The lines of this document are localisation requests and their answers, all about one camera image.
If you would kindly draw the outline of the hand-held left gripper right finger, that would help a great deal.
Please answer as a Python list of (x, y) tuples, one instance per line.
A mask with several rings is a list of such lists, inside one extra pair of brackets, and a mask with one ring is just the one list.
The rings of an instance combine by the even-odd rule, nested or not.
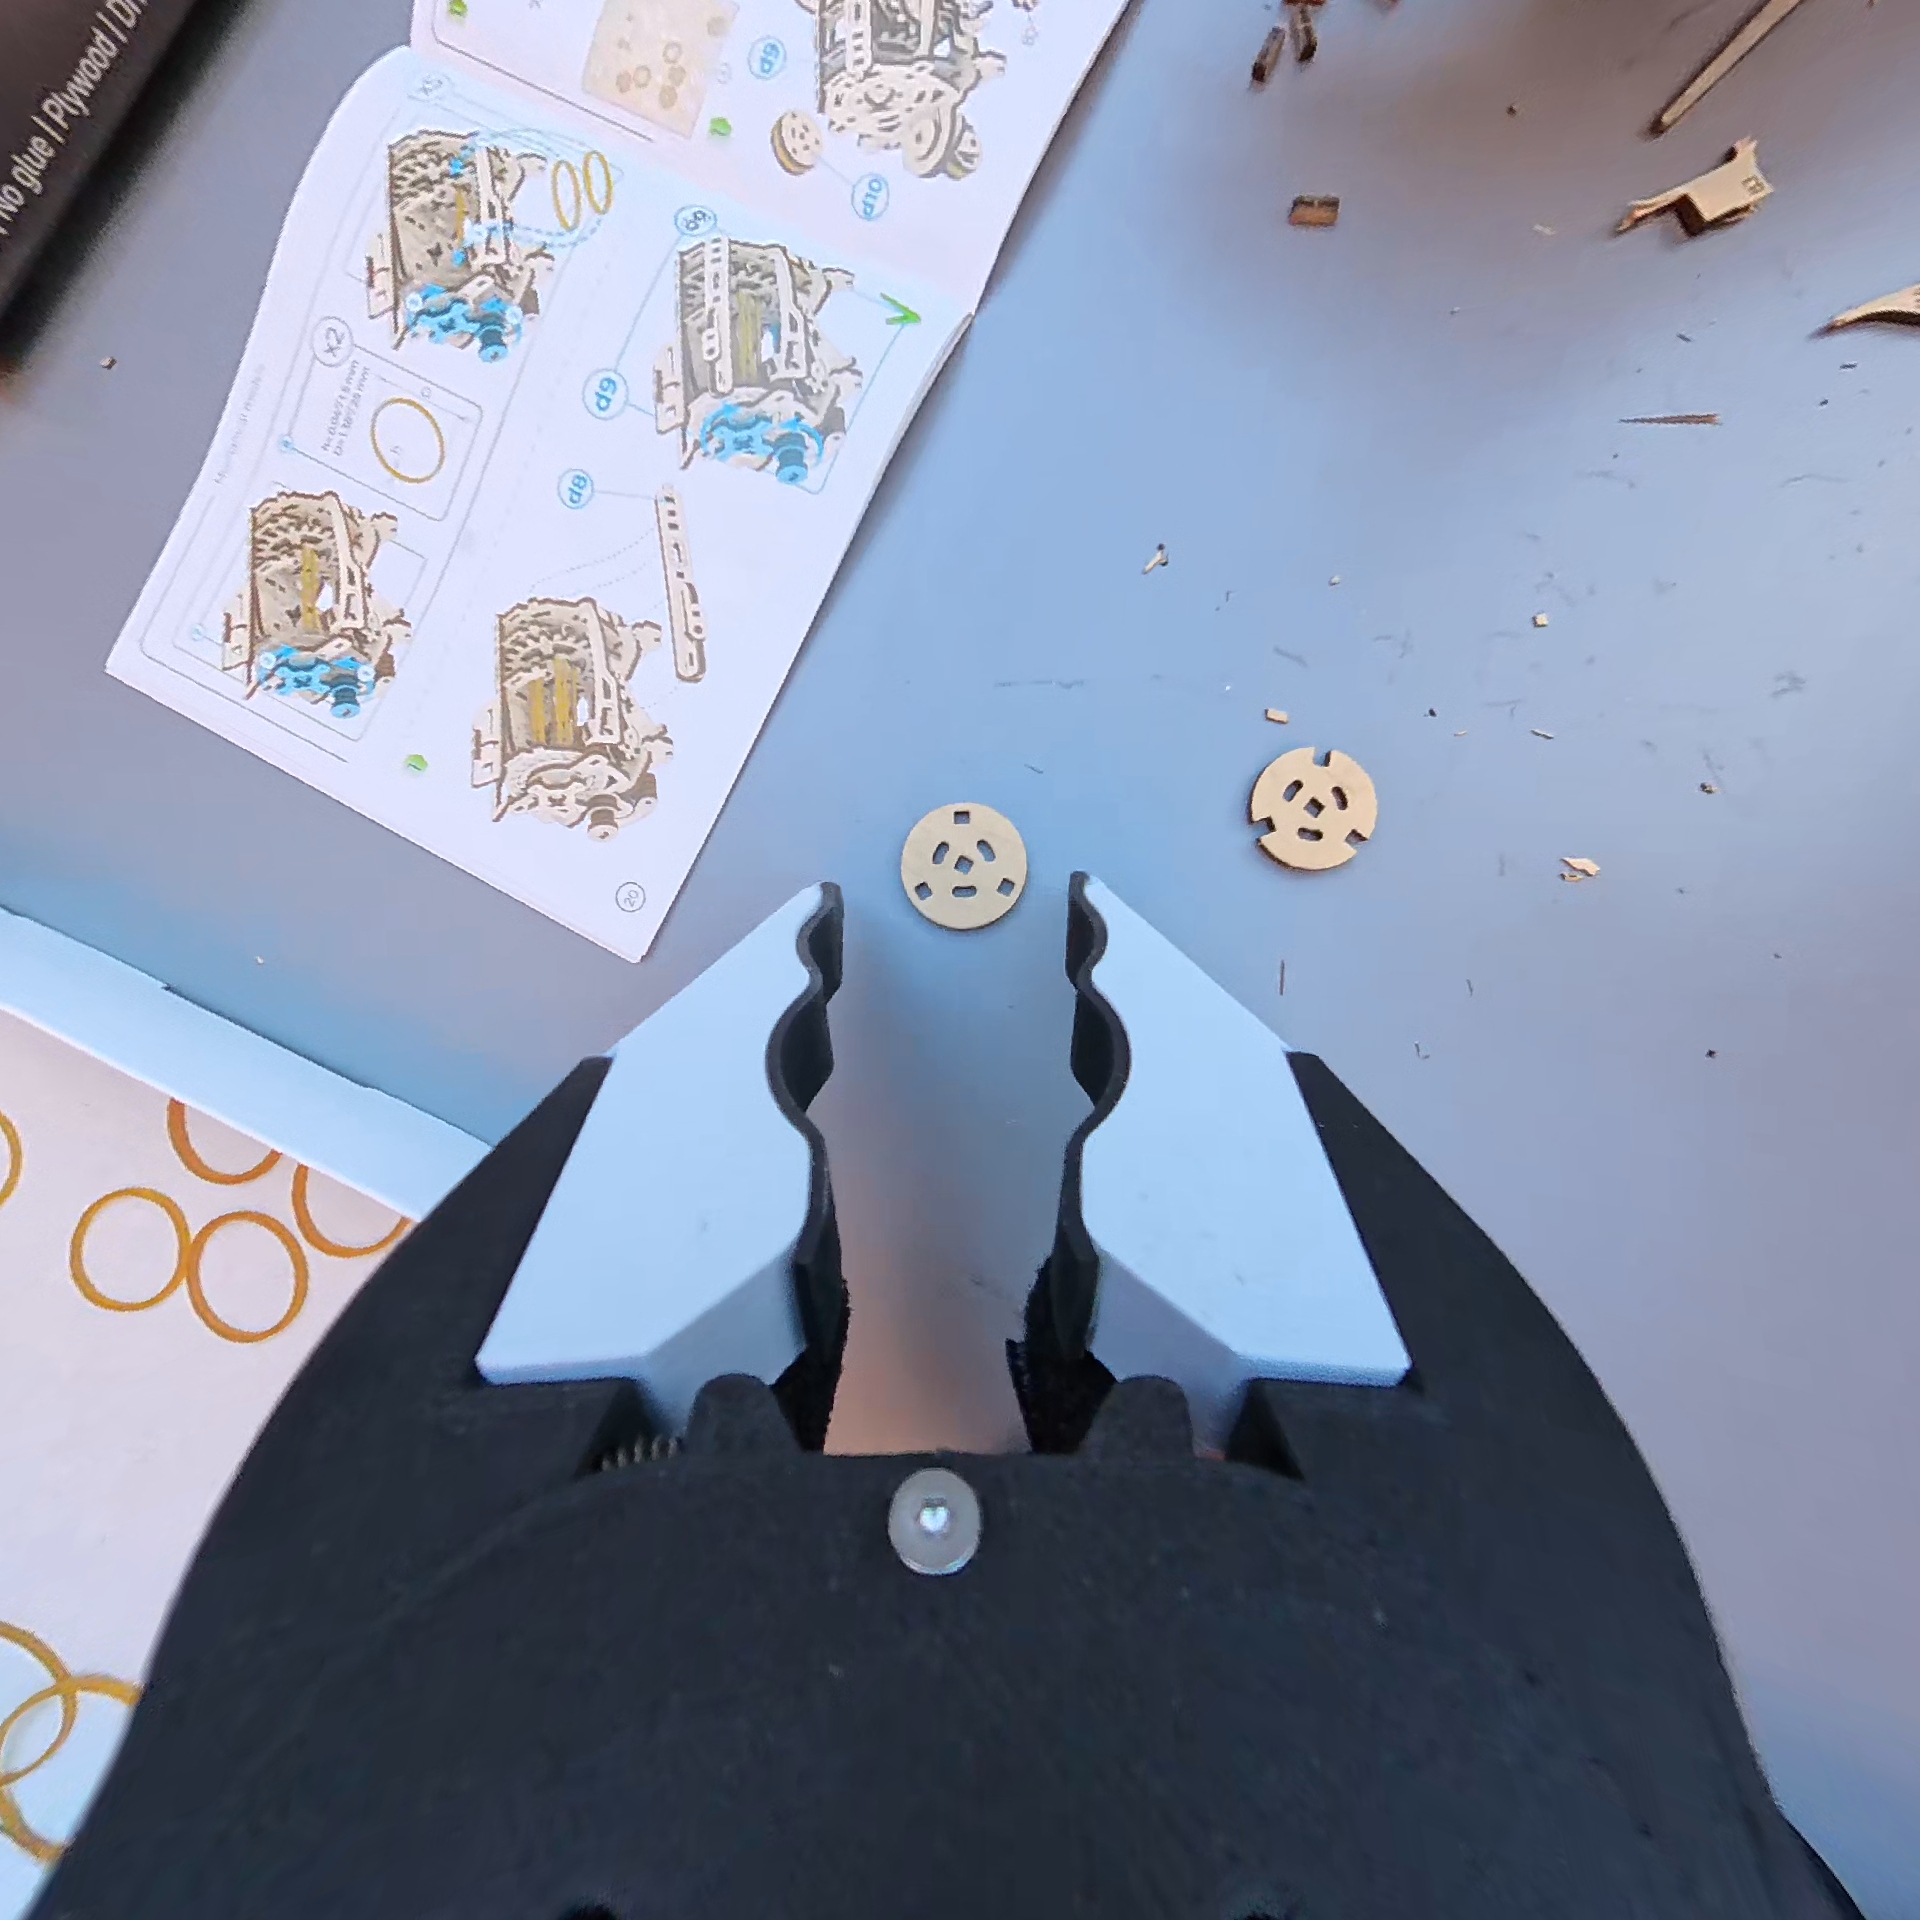
[(1068, 1137), (1026, 1298), (1037, 1451), (1089, 1436), (1118, 1379), (1172, 1379), (1226, 1449), (1248, 1381), (1394, 1385), (1410, 1367), (1285, 1041), (1102, 880), (1068, 886)]

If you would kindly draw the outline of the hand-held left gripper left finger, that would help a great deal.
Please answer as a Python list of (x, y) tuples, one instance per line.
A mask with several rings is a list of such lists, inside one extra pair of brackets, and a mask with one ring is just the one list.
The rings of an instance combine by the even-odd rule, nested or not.
[(825, 1140), (845, 897), (819, 881), (633, 1028), (476, 1364), (490, 1381), (634, 1379), (683, 1432), (722, 1376), (825, 1443), (850, 1298)]

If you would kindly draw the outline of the round wooden disc with holes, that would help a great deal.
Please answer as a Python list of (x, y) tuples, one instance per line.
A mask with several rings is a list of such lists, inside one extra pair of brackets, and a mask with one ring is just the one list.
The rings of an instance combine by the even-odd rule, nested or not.
[(1012, 820), (982, 802), (948, 802), (911, 827), (900, 881), (922, 918), (951, 932), (1002, 919), (1030, 874), (1029, 849)]

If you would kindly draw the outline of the notched round wooden disc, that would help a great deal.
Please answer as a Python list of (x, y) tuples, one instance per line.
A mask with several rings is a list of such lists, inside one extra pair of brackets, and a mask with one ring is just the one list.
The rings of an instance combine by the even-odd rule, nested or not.
[(1328, 871), (1354, 857), (1379, 827), (1368, 771), (1343, 750), (1299, 745), (1268, 761), (1253, 787), (1261, 849), (1295, 871)]

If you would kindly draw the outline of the white sheet with yellow rings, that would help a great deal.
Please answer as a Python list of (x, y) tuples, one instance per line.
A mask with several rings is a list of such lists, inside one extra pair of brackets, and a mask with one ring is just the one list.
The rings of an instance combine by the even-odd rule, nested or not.
[(487, 1144), (5, 913), (3, 1897), (76, 1832), (307, 1355)]

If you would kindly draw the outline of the illustrated instruction booklet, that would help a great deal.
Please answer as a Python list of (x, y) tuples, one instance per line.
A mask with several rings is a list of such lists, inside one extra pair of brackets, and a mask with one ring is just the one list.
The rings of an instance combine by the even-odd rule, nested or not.
[(629, 959), (1123, 3), (414, 3), (109, 671)]

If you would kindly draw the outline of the black printed box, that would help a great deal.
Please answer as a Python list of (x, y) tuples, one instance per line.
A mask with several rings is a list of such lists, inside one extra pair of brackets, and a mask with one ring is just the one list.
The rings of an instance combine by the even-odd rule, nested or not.
[(251, 3), (134, 3), (128, 46), (105, 76), (36, 129), (40, 95), (73, 73), (48, 59), (115, 36), (110, 3), (5, 3), (5, 378), (20, 373), (83, 280), (115, 220), (132, 201), (167, 129), (205, 86)]

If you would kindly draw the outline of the thin pale wooden stick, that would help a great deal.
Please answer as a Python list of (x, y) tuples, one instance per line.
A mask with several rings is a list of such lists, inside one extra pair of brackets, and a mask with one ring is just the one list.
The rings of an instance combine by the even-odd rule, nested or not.
[(1765, 37), (1775, 33), (1793, 12), (1804, 2), (1776, 0), (1755, 3), (1728, 36), (1713, 50), (1699, 69), (1679, 88), (1679, 92), (1646, 123), (1648, 137), (1667, 136), (1686, 114), (1693, 112), (1723, 79), (1726, 79), (1742, 59), (1756, 51)]

